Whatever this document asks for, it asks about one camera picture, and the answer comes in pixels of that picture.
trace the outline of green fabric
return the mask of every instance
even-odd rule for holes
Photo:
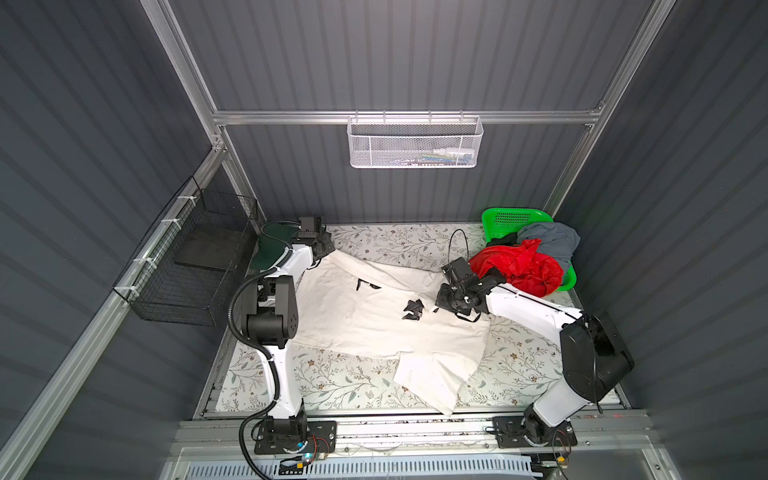
[[[293,235],[299,231],[299,227],[283,225],[282,223],[272,223],[271,225],[267,225],[263,231],[273,237],[277,237],[290,243]],[[285,248],[285,243],[260,235],[259,250],[250,259],[250,269],[257,272],[260,270],[267,270],[280,258],[280,255],[283,254]]]

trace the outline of white wire basket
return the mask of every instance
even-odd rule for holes
[[[415,120],[350,117],[349,163],[354,168],[472,168],[477,164],[480,117]]]

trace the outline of vent grille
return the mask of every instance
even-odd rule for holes
[[[306,468],[302,475],[278,475],[277,460],[256,460],[270,478],[387,478],[440,477],[503,474],[521,478],[541,477],[531,471],[531,459],[501,453],[470,455],[424,455],[381,458],[329,458]],[[191,462],[187,480],[246,480],[256,478],[245,461]]]

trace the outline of gray cloth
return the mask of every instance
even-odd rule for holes
[[[579,241],[581,241],[576,230],[564,223],[535,222],[522,227],[518,231],[518,243],[523,243],[523,240],[533,238],[541,239],[541,245],[538,246],[536,251],[557,260],[563,269],[563,275],[565,275],[568,269],[571,268],[571,257],[574,250],[576,250]]]

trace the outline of robotic arm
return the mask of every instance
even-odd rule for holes
[[[292,473],[301,473],[303,462],[314,460],[314,454],[304,453],[310,437],[315,442],[322,439],[327,445],[316,445],[315,452],[331,452],[335,445],[335,422],[313,422],[312,428],[317,429],[316,432],[307,422],[299,385],[293,378],[290,353],[292,338],[299,326],[296,281],[304,270],[318,265],[335,247],[320,217],[299,220],[299,232],[292,243],[284,242],[283,255],[270,269],[248,278],[237,288],[227,312],[227,325],[234,337],[256,349],[262,365],[269,366],[264,369],[264,378],[273,400],[266,408],[246,418],[239,431],[243,456],[251,469],[264,479],[267,477],[254,465],[245,445],[245,427],[253,420],[260,419],[257,453],[300,454],[292,462]],[[240,325],[237,325],[235,315],[238,305]]]
[[[302,452],[310,437],[321,438],[322,433],[313,429],[335,428],[323,425],[334,422],[307,422],[290,354],[298,328],[295,283],[304,270],[317,265],[334,250],[319,217],[300,218],[298,236],[291,244],[286,243],[281,258],[272,268],[240,285],[229,305],[230,331],[240,342],[256,349],[262,363],[269,366],[264,375],[273,401],[246,418],[239,432],[243,455],[261,478],[266,476],[253,464],[245,446],[248,422],[260,419],[256,452],[264,454]],[[507,433],[515,427],[509,435],[521,436],[531,445],[547,445],[559,429],[566,430],[563,424],[569,416],[590,402],[599,402],[634,367],[624,341],[608,319],[600,320],[579,309],[524,293],[506,284],[496,269],[479,278],[464,258],[444,266],[443,273],[448,283],[440,288],[437,306],[469,322],[477,321],[479,313],[512,319],[561,348],[563,378],[552,383],[544,395],[526,408],[519,425],[507,424]],[[240,325],[235,318],[238,303]],[[474,319],[473,310],[478,312]],[[326,439],[327,449],[320,452],[333,450],[333,435]]]
[[[546,445],[561,424],[588,403],[598,403],[633,368],[634,360],[614,324],[579,309],[560,306],[522,292],[497,270],[482,278],[459,258],[443,267],[437,305],[458,318],[470,319],[472,310],[514,320],[560,347],[563,378],[529,405],[517,429],[532,445]]]

